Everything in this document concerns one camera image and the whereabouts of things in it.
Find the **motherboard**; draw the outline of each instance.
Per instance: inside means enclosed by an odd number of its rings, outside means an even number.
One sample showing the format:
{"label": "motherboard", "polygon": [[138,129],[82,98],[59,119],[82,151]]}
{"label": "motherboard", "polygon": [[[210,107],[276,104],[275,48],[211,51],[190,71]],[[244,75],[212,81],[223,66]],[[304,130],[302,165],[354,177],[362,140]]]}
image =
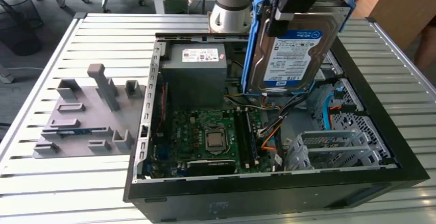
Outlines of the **motherboard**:
{"label": "motherboard", "polygon": [[171,138],[156,146],[155,177],[271,171],[270,155],[258,154],[259,110],[175,111],[168,123]]}

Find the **floor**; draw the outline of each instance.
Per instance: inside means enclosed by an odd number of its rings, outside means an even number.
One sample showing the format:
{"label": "floor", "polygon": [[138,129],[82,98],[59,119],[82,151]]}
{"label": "floor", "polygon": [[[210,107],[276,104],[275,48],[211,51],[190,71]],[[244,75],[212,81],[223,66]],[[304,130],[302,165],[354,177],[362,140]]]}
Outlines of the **floor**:
{"label": "floor", "polygon": [[[16,3],[19,0],[7,0],[7,2]],[[39,38],[43,43],[43,49],[36,54],[28,57],[19,57],[0,45],[0,63],[6,68],[11,67],[39,67],[44,68],[50,57],[55,51],[62,36],[72,20],[74,12],[102,13],[102,2],[92,1],[86,4],[82,0],[67,0],[67,7],[59,8],[55,0],[36,1],[35,6],[44,21],[44,26],[36,30]],[[211,11],[214,2],[207,2],[206,9]],[[154,3],[146,2],[146,6],[140,6],[135,0],[110,0],[108,9],[112,13],[155,13]],[[191,13],[199,14],[202,9],[200,2],[194,2],[191,6]],[[183,14],[186,12],[184,1],[167,1],[166,10],[172,14]],[[412,59],[419,45],[419,39],[406,51],[408,57]],[[14,84],[0,83],[0,122],[12,123],[19,109],[24,103],[28,93],[39,78],[40,70],[35,69],[14,69],[10,70],[16,80]],[[436,84],[436,64],[424,72],[430,80]],[[0,127],[0,139],[7,132],[7,127]]]}

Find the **aluminum extrusion table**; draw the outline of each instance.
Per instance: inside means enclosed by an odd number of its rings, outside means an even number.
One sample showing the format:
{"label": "aluminum extrusion table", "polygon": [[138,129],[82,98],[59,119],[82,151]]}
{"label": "aluminum extrusion table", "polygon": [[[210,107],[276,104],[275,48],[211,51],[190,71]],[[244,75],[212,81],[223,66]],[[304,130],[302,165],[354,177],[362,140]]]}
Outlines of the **aluminum extrusion table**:
{"label": "aluminum extrusion table", "polygon": [[[74,19],[0,144],[0,222],[148,223],[123,202],[130,156],[34,159],[62,78],[95,85],[103,63],[116,85],[147,85],[156,32],[207,32],[206,16],[88,14]],[[234,218],[231,223],[436,223],[436,92],[376,23],[348,21],[344,46],[432,179],[354,209]]]}

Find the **green motherboard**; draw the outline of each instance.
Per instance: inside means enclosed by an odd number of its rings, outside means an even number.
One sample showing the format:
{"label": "green motherboard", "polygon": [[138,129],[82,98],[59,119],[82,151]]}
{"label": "green motherboard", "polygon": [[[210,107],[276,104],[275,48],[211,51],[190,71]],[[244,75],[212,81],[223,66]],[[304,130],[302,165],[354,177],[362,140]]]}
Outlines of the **green motherboard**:
{"label": "green motherboard", "polygon": [[[183,177],[180,167],[184,162],[196,160],[235,160],[235,173],[271,171],[268,153],[256,155],[256,165],[244,167],[240,162],[236,132],[239,126],[235,124],[235,113],[238,113],[236,110],[195,110],[172,113],[171,144],[166,150],[158,149],[159,154],[162,151],[168,153],[168,160],[174,162],[174,164],[162,164],[162,166],[167,165],[164,169],[160,169],[160,172],[166,172],[167,177]],[[252,109],[244,114],[248,115],[251,129],[256,132],[262,128],[259,111]],[[244,148],[244,151],[252,152],[252,148]]]}

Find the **wooden cabinet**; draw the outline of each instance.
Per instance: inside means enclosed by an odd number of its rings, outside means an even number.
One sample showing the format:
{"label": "wooden cabinet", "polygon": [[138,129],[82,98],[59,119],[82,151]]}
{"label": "wooden cabinet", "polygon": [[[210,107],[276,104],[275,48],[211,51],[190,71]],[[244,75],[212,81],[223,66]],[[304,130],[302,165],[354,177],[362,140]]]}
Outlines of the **wooden cabinet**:
{"label": "wooden cabinet", "polygon": [[359,0],[354,15],[374,17],[406,49],[436,15],[436,0]]}

